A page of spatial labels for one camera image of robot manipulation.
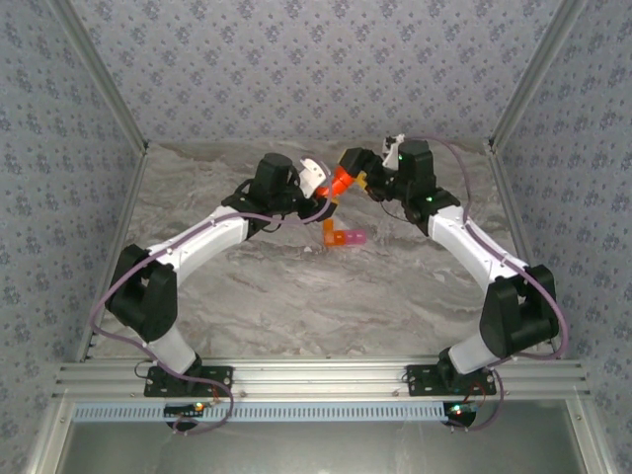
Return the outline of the orange pill bottle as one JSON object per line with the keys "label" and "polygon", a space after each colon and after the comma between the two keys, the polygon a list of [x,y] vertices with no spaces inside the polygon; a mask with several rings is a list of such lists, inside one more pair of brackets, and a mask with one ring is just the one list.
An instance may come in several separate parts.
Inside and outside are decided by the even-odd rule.
{"label": "orange pill bottle", "polygon": [[347,189],[356,182],[357,176],[358,173],[350,173],[343,166],[338,166],[335,170],[332,184],[319,187],[316,190],[315,195],[318,198],[326,198],[328,196],[337,198],[338,196],[344,194]]}

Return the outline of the orange and pink pill organizer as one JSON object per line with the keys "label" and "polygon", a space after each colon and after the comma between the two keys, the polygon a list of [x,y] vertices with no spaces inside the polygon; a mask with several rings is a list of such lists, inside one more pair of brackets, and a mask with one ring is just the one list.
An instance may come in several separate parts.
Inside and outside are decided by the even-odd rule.
{"label": "orange and pink pill organizer", "polygon": [[323,239],[326,247],[361,246],[366,243],[366,233],[362,229],[338,229],[328,218],[323,222]]}

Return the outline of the small circuit board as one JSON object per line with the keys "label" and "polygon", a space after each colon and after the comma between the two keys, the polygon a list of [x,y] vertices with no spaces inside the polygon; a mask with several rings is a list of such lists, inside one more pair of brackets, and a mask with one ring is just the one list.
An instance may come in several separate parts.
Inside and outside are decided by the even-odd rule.
{"label": "small circuit board", "polygon": [[193,402],[191,404],[167,404],[163,409],[165,418],[195,418],[203,415],[206,405],[203,402]]}
{"label": "small circuit board", "polygon": [[449,402],[443,404],[447,419],[445,425],[454,428],[469,429],[475,422],[479,406],[475,403]]}

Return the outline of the grey metal shelf panel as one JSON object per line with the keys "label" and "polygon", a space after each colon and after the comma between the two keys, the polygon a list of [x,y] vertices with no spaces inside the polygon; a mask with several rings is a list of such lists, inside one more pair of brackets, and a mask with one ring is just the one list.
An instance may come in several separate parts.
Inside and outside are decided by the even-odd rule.
{"label": "grey metal shelf panel", "polygon": [[27,474],[620,474],[593,405],[508,401],[481,431],[438,421],[270,420],[272,404],[198,435],[154,407],[59,404]]}

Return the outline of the aluminium table side rail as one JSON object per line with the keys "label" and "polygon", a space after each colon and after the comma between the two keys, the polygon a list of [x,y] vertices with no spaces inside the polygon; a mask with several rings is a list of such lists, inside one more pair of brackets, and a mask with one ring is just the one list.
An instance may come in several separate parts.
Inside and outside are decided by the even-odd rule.
{"label": "aluminium table side rail", "polygon": [[141,188],[146,166],[147,148],[144,147],[140,151],[140,154],[138,156],[138,161],[133,170],[133,174],[131,175],[131,181],[129,183],[124,201],[122,203],[122,208],[118,218],[114,237],[107,255],[105,269],[97,284],[94,302],[89,309],[87,326],[83,331],[82,338],[80,340],[79,347],[74,358],[75,362],[84,362],[89,357],[91,344],[93,343],[93,337],[95,335],[94,328],[98,327],[103,320],[105,307],[100,306],[98,308],[94,308],[94,306],[100,301],[101,297],[104,296],[110,288],[112,277],[114,275],[119,259],[119,253],[124,246],[127,229],[133,215],[135,202]]}
{"label": "aluminium table side rail", "polygon": [[[516,254],[531,266],[536,265],[531,245],[528,241],[526,231],[522,219],[518,212],[518,206],[515,201],[511,182],[507,171],[505,170],[503,160],[501,159],[497,147],[492,139],[487,143],[487,156],[489,158],[492,175],[495,179],[497,189],[500,195],[500,201],[505,210],[513,237],[513,245]],[[560,359],[563,355],[554,355],[560,349],[562,344],[563,332],[560,332],[554,339],[546,343],[539,344],[535,349],[530,350],[538,356],[544,356],[545,360]]]}

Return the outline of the aluminium frame post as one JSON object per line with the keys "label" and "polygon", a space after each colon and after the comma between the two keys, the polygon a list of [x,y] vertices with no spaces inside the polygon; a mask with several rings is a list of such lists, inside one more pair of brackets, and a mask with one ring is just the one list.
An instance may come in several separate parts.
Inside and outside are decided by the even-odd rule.
{"label": "aluminium frame post", "polygon": [[532,57],[520,75],[501,117],[489,137],[489,148],[498,153],[506,145],[556,59],[588,0],[560,0]]}
{"label": "aluminium frame post", "polygon": [[45,1],[79,55],[125,138],[136,152],[143,155],[146,141],[72,3],[70,0]]}

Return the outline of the aluminium mounting rail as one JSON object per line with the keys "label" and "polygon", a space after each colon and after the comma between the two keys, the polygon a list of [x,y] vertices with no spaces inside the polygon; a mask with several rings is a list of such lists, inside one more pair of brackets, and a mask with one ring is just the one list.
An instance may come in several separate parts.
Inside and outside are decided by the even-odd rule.
{"label": "aluminium mounting rail", "polygon": [[[339,356],[207,358],[208,365],[233,368],[232,391],[244,401],[387,401],[409,397],[405,368],[434,364],[431,356]],[[52,389],[55,398],[131,400],[143,395],[136,360],[91,359],[64,363]],[[517,400],[588,398],[591,390],[576,360],[519,358],[497,368],[506,397]]]}

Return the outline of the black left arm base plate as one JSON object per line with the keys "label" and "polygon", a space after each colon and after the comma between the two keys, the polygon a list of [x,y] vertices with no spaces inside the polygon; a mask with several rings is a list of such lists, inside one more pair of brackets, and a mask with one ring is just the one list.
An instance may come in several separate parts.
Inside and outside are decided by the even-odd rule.
{"label": "black left arm base plate", "polygon": [[[186,375],[213,380],[230,388],[233,381],[233,368],[221,365],[199,365],[190,368]],[[159,366],[149,368],[143,392],[143,395],[149,398],[208,397],[214,394],[219,395],[215,386],[183,380],[167,373]]]}

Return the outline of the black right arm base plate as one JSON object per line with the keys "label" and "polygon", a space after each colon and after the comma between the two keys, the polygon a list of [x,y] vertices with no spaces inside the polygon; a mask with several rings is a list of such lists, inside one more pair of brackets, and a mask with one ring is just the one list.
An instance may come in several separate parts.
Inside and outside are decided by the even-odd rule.
{"label": "black right arm base plate", "polygon": [[486,369],[460,374],[440,363],[411,364],[405,367],[403,379],[413,397],[497,394],[495,378]]}

